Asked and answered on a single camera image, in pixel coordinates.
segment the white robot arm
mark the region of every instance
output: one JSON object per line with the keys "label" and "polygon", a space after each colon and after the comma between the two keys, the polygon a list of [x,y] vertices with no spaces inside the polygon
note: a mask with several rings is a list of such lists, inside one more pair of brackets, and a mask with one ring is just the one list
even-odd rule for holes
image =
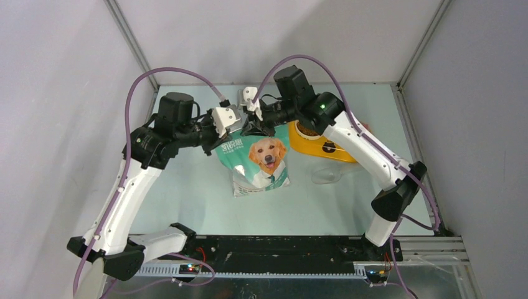
{"label": "white robot arm", "polygon": [[[159,113],[132,132],[131,160],[125,185],[118,187],[125,168],[123,160],[101,213],[86,234],[70,239],[69,251],[82,257],[93,242],[87,260],[93,262],[103,257],[106,274],[127,280],[143,263],[183,249],[188,235],[193,233],[180,224],[152,234],[129,236],[129,232],[145,195],[169,159],[177,155],[178,149],[201,146],[205,154],[211,155],[212,149],[229,140],[230,131],[241,127],[238,110],[229,102],[207,111],[201,121],[191,118],[193,105],[194,100],[189,95],[168,93],[160,101]],[[107,211],[116,190],[118,197]],[[108,217],[101,231],[94,235],[105,213]]]}
{"label": "white robot arm", "polygon": [[[303,127],[338,144],[368,170],[382,189],[372,201],[375,216],[365,238],[378,247],[386,244],[403,210],[418,192],[417,184],[400,167],[422,179],[427,171],[425,165],[421,162],[409,164],[356,122],[361,131],[358,133],[347,118],[343,102],[329,92],[315,94],[303,71],[295,65],[278,71],[273,79],[281,93],[281,100],[273,104],[257,101],[258,109],[252,107],[249,95],[255,90],[245,89],[248,91],[247,97],[243,93],[248,120],[242,135],[273,135],[275,126],[299,120]],[[252,111],[259,111],[262,116]],[[398,167],[374,145],[391,156]]]}

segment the purple cable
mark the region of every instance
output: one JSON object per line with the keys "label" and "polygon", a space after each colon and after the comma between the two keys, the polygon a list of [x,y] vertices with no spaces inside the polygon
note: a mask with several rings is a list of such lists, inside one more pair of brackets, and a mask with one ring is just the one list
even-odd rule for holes
{"label": "purple cable", "polygon": [[[225,100],[225,96],[222,95],[222,93],[220,93],[218,88],[216,88],[214,86],[214,84],[211,83],[211,81],[207,80],[205,77],[203,77],[203,76],[201,76],[201,75],[199,75],[199,74],[197,74],[195,72],[191,72],[190,70],[180,69],[180,68],[177,68],[177,67],[160,67],[158,69],[150,70],[150,71],[140,75],[134,81],[134,83],[132,83],[132,86],[130,87],[130,90],[128,91],[128,95],[126,96],[126,102],[125,102],[125,134],[126,134],[125,168],[123,169],[123,174],[121,175],[121,179],[119,180],[118,189],[116,189],[116,191],[114,192],[114,195],[112,196],[112,199],[110,199],[110,202],[108,203],[108,207],[106,208],[105,212],[103,213],[103,217],[101,218],[99,224],[97,225],[95,231],[93,232],[93,236],[96,236],[96,235],[98,235],[101,232],[103,226],[105,225],[105,222],[106,222],[108,216],[110,215],[110,211],[112,210],[112,207],[114,206],[115,202],[117,201],[117,197],[119,196],[119,193],[120,193],[119,192],[119,188],[125,186],[126,175],[128,174],[128,168],[130,167],[130,156],[131,156],[131,152],[132,152],[131,145],[130,145],[131,140],[130,140],[130,116],[129,116],[130,102],[132,100],[132,94],[134,94],[134,90],[136,89],[136,87],[138,86],[140,81],[142,81],[144,78],[146,78],[146,77],[148,77],[148,76],[150,76],[152,74],[159,73],[159,72],[178,72],[178,73],[183,73],[183,74],[187,74],[187,75],[193,76],[195,78],[198,78],[198,79],[202,80],[203,82],[205,82],[205,84],[207,84],[213,90],[213,92],[216,93],[216,95],[220,98],[220,101]],[[92,240],[90,241],[90,243],[88,244],[88,247],[84,251],[84,254],[83,254],[82,258],[81,258],[79,266],[77,267],[77,271],[75,272],[75,278],[73,279],[73,295],[74,296],[75,296],[75,293],[77,293],[77,288],[78,288],[80,276],[81,276],[81,273],[82,273],[82,269],[84,267],[84,263],[86,262],[86,260],[88,258],[88,255],[92,251],[94,243],[95,243],[95,239],[92,237]]]}
{"label": "purple cable", "polygon": [[394,164],[395,167],[398,167],[407,176],[409,176],[418,185],[418,187],[420,187],[420,189],[422,190],[423,194],[425,195],[425,198],[427,198],[427,201],[429,202],[429,205],[431,205],[431,209],[433,210],[433,215],[435,216],[435,225],[433,226],[433,229],[434,230],[438,230],[438,228],[440,226],[440,217],[438,215],[438,208],[436,207],[435,201],[433,200],[433,197],[431,196],[429,191],[427,191],[426,187],[422,184],[422,182],[420,182],[420,180],[416,176],[414,176],[409,170],[407,170],[403,166],[401,166],[400,163],[396,159],[394,159],[394,157],[391,154],[389,154],[386,150],[384,150],[372,138],[368,137],[365,134],[362,134],[362,130],[361,130],[361,128],[359,128],[359,124],[358,124],[356,118],[354,117],[354,114],[353,114],[352,110],[350,109],[350,106],[348,105],[348,101],[346,100],[346,97],[345,97],[345,94],[344,94],[344,92],[343,92],[343,90],[341,88],[341,85],[337,81],[337,79],[334,76],[334,74],[332,74],[332,72],[321,61],[319,61],[318,59],[315,59],[312,56],[304,55],[304,54],[296,54],[296,55],[291,55],[291,56],[288,56],[288,57],[284,58],[283,60],[279,61],[274,67],[272,67],[271,70],[266,74],[266,77],[264,77],[264,80],[262,81],[262,83],[258,87],[257,94],[255,94],[255,98],[253,98],[252,102],[253,103],[257,102],[260,94],[262,93],[262,89],[264,88],[266,83],[268,83],[268,80],[270,79],[270,77],[277,71],[277,69],[279,67],[281,67],[283,64],[285,64],[286,62],[288,62],[288,61],[290,61],[292,59],[298,59],[298,58],[308,59],[310,61],[315,62],[321,68],[323,68],[323,70],[328,74],[328,76],[330,77],[330,79],[332,80],[334,85],[336,86],[337,91],[339,92],[339,96],[341,96],[341,100],[343,101],[343,103],[345,105],[345,111],[347,113],[348,120],[350,121],[350,124],[354,127],[354,129],[356,130],[357,134],[359,134],[360,136],[363,136],[374,148],[376,148],[387,159],[389,159],[389,161],[392,164]]}
{"label": "purple cable", "polygon": [[[205,266],[206,268],[209,269],[209,271],[211,271],[211,277],[205,282],[188,283],[188,282],[182,282],[180,280],[176,280],[178,283],[181,283],[182,285],[188,285],[190,287],[199,287],[199,286],[206,285],[206,284],[210,283],[216,276],[216,272],[214,271],[214,269],[209,264],[207,264],[205,262],[202,262],[201,260],[195,260],[193,258],[186,257],[185,255],[181,255],[181,254],[168,254],[168,255],[172,255],[173,257],[179,257],[181,259],[188,260],[188,261],[193,262],[193,263],[199,263],[200,265]],[[117,281],[117,279],[114,279],[112,281],[111,285],[108,287],[108,289],[105,291],[105,293],[103,294],[103,296],[100,299],[105,299],[106,298],[106,296],[109,294],[110,290],[114,287],[116,281]],[[151,282],[151,283],[149,283],[147,285],[142,286],[141,288],[137,288],[137,289],[132,290],[132,291],[122,292],[122,291],[113,290],[112,292],[116,293],[116,294],[119,294],[119,295],[130,295],[130,294],[134,294],[134,293],[143,291],[146,288],[152,287],[153,285],[157,285],[157,284],[163,283],[163,282],[172,282],[172,278],[159,279],[159,280]]]}
{"label": "purple cable", "polygon": [[410,222],[413,222],[414,224],[416,224],[417,226],[423,228],[423,229],[427,229],[427,230],[433,230],[432,227],[430,226],[427,226],[423,223],[421,223],[420,221],[414,219],[413,217],[409,216],[409,215],[406,215],[406,214],[402,214],[402,218],[405,218],[407,220],[409,220]]}
{"label": "purple cable", "polygon": [[400,226],[401,223],[402,223],[402,218],[400,218],[400,220],[398,220],[398,222],[396,222],[396,226],[394,227],[394,229],[390,233],[390,237],[389,237],[390,256],[392,257],[392,262],[394,263],[394,269],[396,270],[396,274],[398,274],[398,278],[400,279],[400,283],[402,284],[402,288],[405,290],[405,293],[407,293],[407,295],[409,297],[411,297],[411,296],[413,296],[413,293],[411,293],[411,291],[409,290],[409,288],[407,287],[407,285],[403,281],[402,274],[400,273],[400,269],[398,268],[398,263],[396,262],[396,256],[394,255],[394,245],[392,244],[393,241],[394,241],[394,232],[396,232],[396,230],[398,229],[398,227]]}

